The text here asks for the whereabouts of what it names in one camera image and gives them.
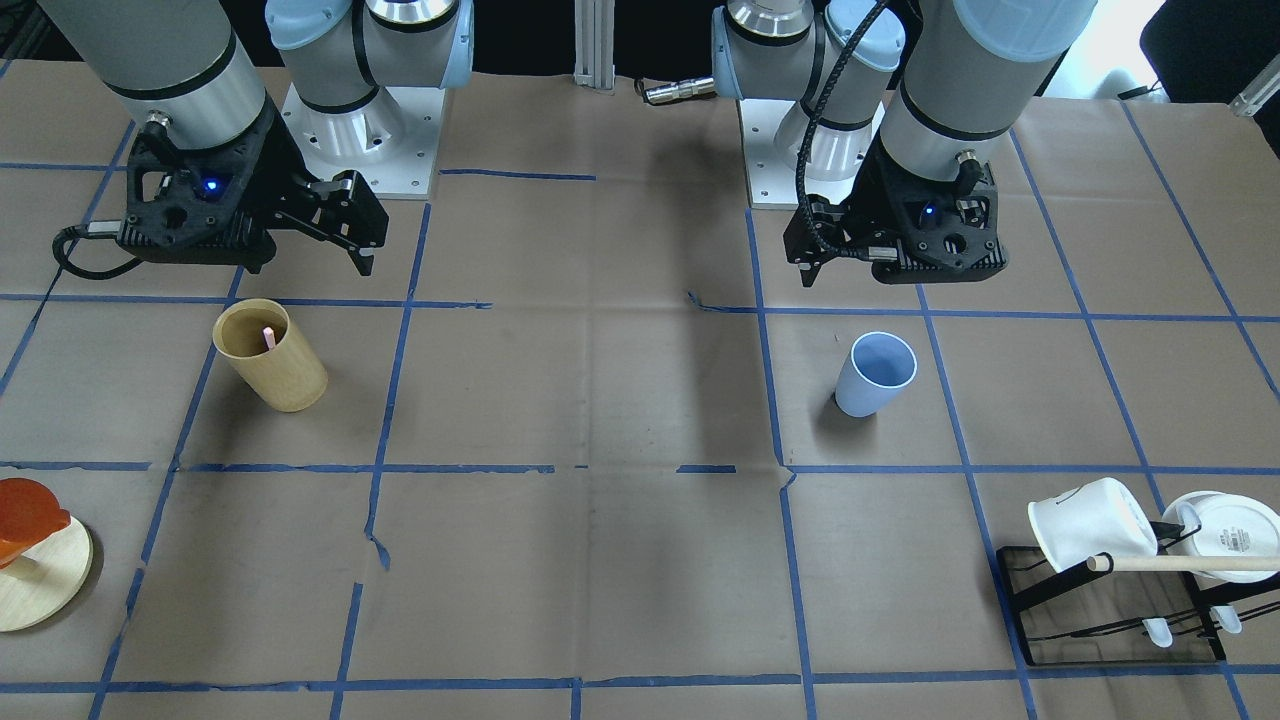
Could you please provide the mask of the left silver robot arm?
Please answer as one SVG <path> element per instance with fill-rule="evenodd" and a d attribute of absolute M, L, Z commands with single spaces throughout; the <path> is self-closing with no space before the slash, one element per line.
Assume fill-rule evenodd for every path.
<path fill-rule="evenodd" d="M 938 1 L 908 38 L 887 1 L 723 1 L 716 92 L 797 105 L 783 246 L 810 287 L 838 259 L 884 284 L 986 281 L 1009 265 L 995 145 L 1078 40 L 1093 1 Z M 850 193 L 805 188 L 819 129 L 873 129 Z"/>

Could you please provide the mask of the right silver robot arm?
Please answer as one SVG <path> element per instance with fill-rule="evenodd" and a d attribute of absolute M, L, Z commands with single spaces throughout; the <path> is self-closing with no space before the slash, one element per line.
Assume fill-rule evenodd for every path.
<path fill-rule="evenodd" d="M 468 82 L 471 1 L 269 1 L 269 38 L 296 108 L 270 95 L 218 1 L 42 1 L 41 10 L 137 124 L 125 209 L 61 229 L 52 258 L 109 281 L 137 266 L 241 266 L 274 231 L 340 249 L 371 275 L 387 242 L 387 172 L 421 159 L 422 94 Z"/>

